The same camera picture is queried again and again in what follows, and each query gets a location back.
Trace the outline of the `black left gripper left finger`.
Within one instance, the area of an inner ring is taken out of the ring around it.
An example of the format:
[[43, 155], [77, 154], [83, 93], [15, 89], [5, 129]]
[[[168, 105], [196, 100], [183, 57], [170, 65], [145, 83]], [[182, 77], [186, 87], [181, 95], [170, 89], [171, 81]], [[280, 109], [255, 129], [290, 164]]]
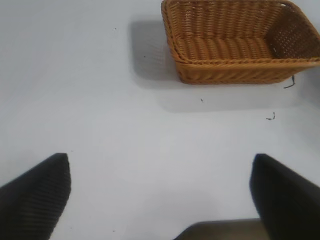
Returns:
[[71, 193], [68, 155], [55, 153], [0, 188], [0, 238], [48, 240]]

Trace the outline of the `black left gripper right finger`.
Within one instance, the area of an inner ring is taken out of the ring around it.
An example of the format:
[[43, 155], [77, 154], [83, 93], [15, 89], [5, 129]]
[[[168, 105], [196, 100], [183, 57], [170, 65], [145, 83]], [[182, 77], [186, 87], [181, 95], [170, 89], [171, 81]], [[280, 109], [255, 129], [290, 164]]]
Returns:
[[320, 188], [271, 156], [254, 157], [250, 192], [272, 240], [320, 238]]

